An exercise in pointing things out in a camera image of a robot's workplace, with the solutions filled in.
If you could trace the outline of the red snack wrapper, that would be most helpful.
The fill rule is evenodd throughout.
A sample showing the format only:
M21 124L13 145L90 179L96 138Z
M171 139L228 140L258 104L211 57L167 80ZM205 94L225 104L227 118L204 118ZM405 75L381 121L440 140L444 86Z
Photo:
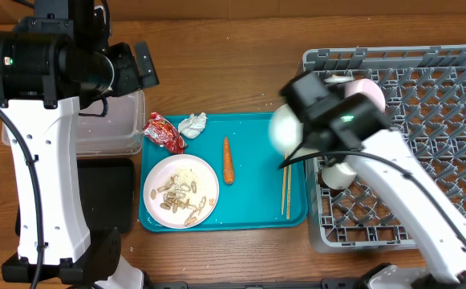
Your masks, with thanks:
M157 112L150 114L143 130L149 140L172 154L182 154L187 147L174 125Z

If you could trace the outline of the white tissue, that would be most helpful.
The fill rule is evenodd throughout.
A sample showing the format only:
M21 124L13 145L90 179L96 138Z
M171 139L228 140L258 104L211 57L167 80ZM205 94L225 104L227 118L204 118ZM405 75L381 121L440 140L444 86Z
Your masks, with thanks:
M198 116L191 114L178 124L178 132L189 139L197 138L205 129L207 116L202 112Z

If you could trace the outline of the white plate with food scraps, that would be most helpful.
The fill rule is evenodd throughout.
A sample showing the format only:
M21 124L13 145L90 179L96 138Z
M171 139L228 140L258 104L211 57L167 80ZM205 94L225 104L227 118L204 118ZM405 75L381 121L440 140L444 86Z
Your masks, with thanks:
M219 195L212 167L188 154L164 158L144 181L144 205L151 219L174 230L202 223L214 211Z

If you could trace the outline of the orange carrot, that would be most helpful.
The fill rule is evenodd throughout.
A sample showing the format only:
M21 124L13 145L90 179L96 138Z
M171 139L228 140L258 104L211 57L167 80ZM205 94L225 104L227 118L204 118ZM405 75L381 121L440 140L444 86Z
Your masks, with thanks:
M235 181L235 172L232 162L229 138L226 136L223 141L223 179L227 185L232 185Z

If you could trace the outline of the pale green bowl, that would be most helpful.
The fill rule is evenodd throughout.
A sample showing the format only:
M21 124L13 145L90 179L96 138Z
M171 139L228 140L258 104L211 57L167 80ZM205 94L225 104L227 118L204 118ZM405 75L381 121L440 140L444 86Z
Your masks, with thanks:
M269 122L269 139L279 154L288 157L301 144L302 134L303 124L287 104L274 112Z

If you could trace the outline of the pale green cup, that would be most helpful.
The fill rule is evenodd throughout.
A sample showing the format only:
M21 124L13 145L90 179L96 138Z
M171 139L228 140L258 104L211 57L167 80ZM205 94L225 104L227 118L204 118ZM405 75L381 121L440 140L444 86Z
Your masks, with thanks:
M322 169L322 180L330 189L347 189L356 177L357 173L346 162Z

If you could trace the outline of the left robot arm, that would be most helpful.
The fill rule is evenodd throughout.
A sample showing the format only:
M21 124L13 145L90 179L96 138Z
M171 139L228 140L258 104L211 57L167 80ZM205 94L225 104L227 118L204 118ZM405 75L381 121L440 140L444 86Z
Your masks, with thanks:
M112 45L107 2L37 1L0 31L0 120L10 141L21 221L18 249L1 267L8 283L36 287L149 288L121 254L116 228L91 230L80 199L78 119L159 83L148 45Z

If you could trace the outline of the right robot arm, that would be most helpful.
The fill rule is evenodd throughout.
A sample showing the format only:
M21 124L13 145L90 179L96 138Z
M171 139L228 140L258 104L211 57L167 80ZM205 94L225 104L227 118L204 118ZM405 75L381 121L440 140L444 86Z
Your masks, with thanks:
M427 268L384 263L359 278L357 288L466 288L466 218L448 200L391 128L380 87L370 79L322 79L308 71L280 91L298 119L275 135L286 159L314 157L347 164L382 198L411 234Z

